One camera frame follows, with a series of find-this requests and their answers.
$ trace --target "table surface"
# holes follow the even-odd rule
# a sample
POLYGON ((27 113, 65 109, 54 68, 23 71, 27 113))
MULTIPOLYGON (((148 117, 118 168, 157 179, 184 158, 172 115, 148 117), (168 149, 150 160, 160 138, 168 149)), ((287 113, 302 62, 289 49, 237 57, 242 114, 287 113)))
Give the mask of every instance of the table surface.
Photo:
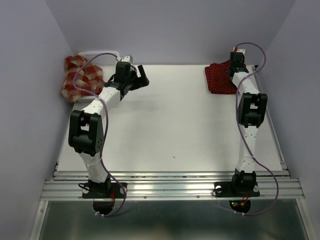
MULTIPOLYGON (((129 92, 109 110, 103 162, 110 171, 235 170, 240 147, 236 97, 211 94, 204 68, 205 65, 144 65, 150 85, 129 92)), ((103 69, 104 79, 113 72, 114 69, 103 69)), ((77 102, 73 109, 87 104, 77 102)), ((255 156, 272 171, 282 170, 267 117, 257 134, 255 156)), ((265 171, 258 165, 255 168, 265 171)), ((68 129, 57 171, 86 171, 80 156, 68 145, 68 129)))

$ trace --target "red cloth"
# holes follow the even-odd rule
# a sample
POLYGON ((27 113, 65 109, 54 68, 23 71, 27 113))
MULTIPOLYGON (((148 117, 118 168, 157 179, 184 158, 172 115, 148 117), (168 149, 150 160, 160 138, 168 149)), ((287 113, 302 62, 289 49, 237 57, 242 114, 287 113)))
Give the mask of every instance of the red cloth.
POLYGON ((236 94, 237 87, 227 74, 229 60, 223 63, 212 63, 204 68, 208 90, 212 94, 236 94))
MULTIPOLYGON (((61 93, 65 99, 74 103, 78 99, 84 96, 90 96, 89 93, 75 89, 72 81, 77 71, 88 60, 80 55, 68 56, 64 60, 64 74, 65 79, 62 86, 61 93)), ((81 89, 89 90, 99 95, 104 88, 105 82, 103 81, 103 71, 97 65, 93 65, 91 62, 79 73, 77 80, 75 81, 77 87, 81 89)))

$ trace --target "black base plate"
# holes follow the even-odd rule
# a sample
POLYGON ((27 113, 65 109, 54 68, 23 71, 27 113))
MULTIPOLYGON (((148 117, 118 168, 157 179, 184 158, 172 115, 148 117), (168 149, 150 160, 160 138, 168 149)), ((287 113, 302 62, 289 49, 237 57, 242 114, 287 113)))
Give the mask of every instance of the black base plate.
MULTIPOLYGON (((126 182, 121 182, 122 186, 126 189, 128 184, 126 182)), ((82 193, 83 199, 111 199, 112 192, 114 191, 114 198, 115 199, 124 199, 125 195, 120 192, 121 187, 116 182, 111 183, 111 188, 108 193, 97 194, 93 191, 89 191, 88 193, 82 193)))
MULTIPOLYGON (((219 191, 213 191, 212 194, 217 198, 237 198, 243 197, 246 192, 238 192, 233 189, 231 181, 219 181, 214 183, 214 189, 218 188, 219 191)), ((260 192, 255 192, 253 190, 248 191, 250 197, 260 197, 260 192)))

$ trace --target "gray wall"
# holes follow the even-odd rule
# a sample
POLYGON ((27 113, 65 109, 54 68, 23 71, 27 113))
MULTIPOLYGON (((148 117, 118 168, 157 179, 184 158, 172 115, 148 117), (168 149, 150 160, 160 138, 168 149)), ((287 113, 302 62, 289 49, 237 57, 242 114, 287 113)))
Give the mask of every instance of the gray wall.
POLYGON ((283 154, 320 229, 320 1, 297 0, 268 48, 262 89, 283 154))
MULTIPOLYGON (((267 48, 295 0, 46 0, 72 50, 136 63, 208 64, 243 41, 267 48)), ((247 47, 247 61, 259 51, 247 47)))
POLYGON ((43 0, 0 3, 0 238, 27 239, 68 119, 71 53, 43 0))

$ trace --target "polka dot cloth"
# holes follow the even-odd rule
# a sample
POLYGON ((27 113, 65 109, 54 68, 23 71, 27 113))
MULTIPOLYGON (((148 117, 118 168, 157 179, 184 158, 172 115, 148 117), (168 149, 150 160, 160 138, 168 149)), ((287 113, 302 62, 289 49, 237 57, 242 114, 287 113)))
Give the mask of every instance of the polka dot cloth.
POLYGON ((237 87, 227 74, 228 68, 229 60, 223 63, 212 63, 204 68, 208 90, 212 94, 236 94, 237 87))

